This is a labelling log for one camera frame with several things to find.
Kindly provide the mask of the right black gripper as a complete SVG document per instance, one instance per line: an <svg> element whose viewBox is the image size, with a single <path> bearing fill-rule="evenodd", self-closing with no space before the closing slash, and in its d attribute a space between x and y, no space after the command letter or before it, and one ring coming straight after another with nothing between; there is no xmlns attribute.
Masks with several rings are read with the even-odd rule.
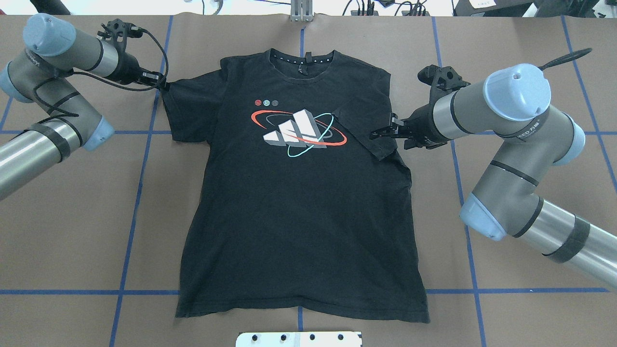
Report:
<svg viewBox="0 0 617 347"><path fill-rule="evenodd" d="M433 105L417 108L410 117L403 120L403 128L399 131L400 120L397 114L388 115L388 127L370 132L370 140L378 138L405 138L404 149L425 148L434 149L447 144L450 139L445 137L435 125Z"/></svg>

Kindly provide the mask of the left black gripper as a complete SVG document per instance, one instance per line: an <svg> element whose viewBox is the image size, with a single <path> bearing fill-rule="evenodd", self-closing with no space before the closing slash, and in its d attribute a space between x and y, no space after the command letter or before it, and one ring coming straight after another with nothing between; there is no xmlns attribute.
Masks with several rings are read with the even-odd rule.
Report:
<svg viewBox="0 0 617 347"><path fill-rule="evenodd" d="M124 53L119 57L118 65L115 69L115 82L121 85L137 83L148 87L157 87L161 92L168 91L171 83L165 81L165 75L159 72L151 72L142 68L137 59Z"/></svg>

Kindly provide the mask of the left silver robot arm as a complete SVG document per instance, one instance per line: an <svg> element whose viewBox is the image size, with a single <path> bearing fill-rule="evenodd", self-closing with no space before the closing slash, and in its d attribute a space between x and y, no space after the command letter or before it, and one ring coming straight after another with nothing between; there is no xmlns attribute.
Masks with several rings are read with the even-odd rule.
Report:
<svg viewBox="0 0 617 347"><path fill-rule="evenodd" d="M93 151L114 127L68 81L87 76L122 90L164 88L168 72L142 68L126 51L130 38L149 35L115 19L93 37L51 14L31 16L23 30L24 50L1 72L1 88L21 103L35 103L47 117L17 134L0 150L0 197L7 198L79 148Z"/></svg>

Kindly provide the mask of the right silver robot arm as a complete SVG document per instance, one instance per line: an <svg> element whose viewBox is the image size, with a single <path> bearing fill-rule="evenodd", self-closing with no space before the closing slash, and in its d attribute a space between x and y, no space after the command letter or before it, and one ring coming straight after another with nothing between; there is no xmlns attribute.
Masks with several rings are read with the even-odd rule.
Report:
<svg viewBox="0 0 617 347"><path fill-rule="evenodd" d="M405 149L433 149L484 131L503 140L460 210L466 226L498 241L511 236L547 259L579 270L616 290L616 237L536 195L550 167L577 158L586 137L567 113L551 105L544 67L518 64L471 84L452 67L418 73L430 86L429 103L370 132L370 139L401 138Z"/></svg>

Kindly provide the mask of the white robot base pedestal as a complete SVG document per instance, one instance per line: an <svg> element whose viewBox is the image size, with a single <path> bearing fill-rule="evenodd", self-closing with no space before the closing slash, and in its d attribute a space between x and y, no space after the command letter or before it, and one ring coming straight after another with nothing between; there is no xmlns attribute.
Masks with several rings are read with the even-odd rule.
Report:
<svg viewBox="0 0 617 347"><path fill-rule="evenodd" d="M239 334L236 347L363 347L361 332L245 332Z"/></svg>

